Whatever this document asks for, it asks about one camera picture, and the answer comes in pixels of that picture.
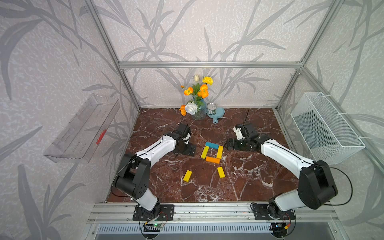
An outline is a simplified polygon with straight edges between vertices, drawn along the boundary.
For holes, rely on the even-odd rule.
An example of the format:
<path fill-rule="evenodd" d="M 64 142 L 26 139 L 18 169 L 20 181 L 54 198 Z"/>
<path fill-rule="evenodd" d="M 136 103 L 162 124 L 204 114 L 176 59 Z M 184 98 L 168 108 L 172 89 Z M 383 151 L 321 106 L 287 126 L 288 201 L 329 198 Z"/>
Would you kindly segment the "teal long block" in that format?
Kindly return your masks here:
<path fill-rule="evenodd" d="M 219 145 L 218 144 L 213 144 L 213 143 L 206 142 L 206 146 L 209 147 L 209 148 L 212 148 L 212 149 L 216 149 L 216 150 L 219 149 Z"/>

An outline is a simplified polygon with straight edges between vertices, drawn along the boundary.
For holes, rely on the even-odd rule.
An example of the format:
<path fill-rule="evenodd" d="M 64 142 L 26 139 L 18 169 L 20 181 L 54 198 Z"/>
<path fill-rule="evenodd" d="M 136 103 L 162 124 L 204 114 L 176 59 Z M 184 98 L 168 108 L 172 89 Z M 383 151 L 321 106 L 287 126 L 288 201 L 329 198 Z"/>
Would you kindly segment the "orange block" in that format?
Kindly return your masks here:
<path fill-rule="evenodd" d="M 220 159 L 213 158 L 213 157 L 206 157 L 205 160 L 206 160 L 206 162 L 210 162 L 210 163 L 214 163 L 214 164 L 219 164 L 221 161 Z"/>

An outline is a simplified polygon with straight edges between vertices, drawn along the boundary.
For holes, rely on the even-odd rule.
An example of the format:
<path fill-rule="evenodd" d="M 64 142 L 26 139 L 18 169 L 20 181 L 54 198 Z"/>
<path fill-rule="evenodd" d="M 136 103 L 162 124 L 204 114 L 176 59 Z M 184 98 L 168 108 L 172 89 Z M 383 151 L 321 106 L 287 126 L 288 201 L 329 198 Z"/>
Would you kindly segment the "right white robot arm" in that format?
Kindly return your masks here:
<path fill-rule="evenodd" d="M 228 151 L 259 152 L 285 167 L 299 180 L 297 189 L 274 196 L 267 205 L 256 205 L 256 212 L 279 220 L 296 208 L 317 210 L 337 196 L 338 189 L 326 162 L 305 158 L 268 135 L 260 135 L 251 123 L 235 125 L 233 130 L 236 138 L 227 139 L 225 148 Z"/>

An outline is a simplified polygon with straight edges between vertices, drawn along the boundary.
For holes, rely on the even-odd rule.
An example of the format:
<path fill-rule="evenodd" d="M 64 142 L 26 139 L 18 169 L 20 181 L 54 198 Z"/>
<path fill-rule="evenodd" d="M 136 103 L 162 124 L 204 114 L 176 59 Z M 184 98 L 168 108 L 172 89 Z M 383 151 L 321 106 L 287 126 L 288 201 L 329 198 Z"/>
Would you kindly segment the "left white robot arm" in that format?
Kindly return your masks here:
<path fill-rule="evenodd" d="M 124 154 L 112 187 L 133 198 L 146 214 L 160 213 L 160 200 L 149 190 L 151 168 L 168 153 L 194 156 L 196 146 L 190 143 L 189 125 L 179 123 L 149 147 L 134 154 Z"/>

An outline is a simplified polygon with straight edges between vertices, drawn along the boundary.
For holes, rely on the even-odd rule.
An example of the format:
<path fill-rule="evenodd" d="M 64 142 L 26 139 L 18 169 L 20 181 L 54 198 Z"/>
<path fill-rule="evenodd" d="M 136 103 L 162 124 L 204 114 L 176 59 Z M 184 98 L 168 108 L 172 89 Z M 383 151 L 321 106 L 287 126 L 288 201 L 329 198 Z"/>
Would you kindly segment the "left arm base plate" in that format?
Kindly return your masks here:
<path fill-rule="evenodd" d="M 140 205 L 136 205 L 133 215 L 133 221 L 172 221 L 174 218 L 174 213 L 175 205 L 158 204 L 151 211 L 144 209 Z"/>

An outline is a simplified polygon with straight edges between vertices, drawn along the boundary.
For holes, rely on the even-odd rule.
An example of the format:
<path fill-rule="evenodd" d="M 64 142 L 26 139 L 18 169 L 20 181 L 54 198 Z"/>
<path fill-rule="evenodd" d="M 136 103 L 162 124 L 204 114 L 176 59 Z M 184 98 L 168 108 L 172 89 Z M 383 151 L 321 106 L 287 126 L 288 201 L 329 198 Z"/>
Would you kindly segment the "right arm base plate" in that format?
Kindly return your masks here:
<path fill-rule="evenodd" d="M 254 214 L 255 220 L 282 220 L 289 221 L 295 220 L 296 215 L 294 210 L 281 211 L 274 204 L 257 204 L 252 202 L 250 204 L 251 211 Z"/>

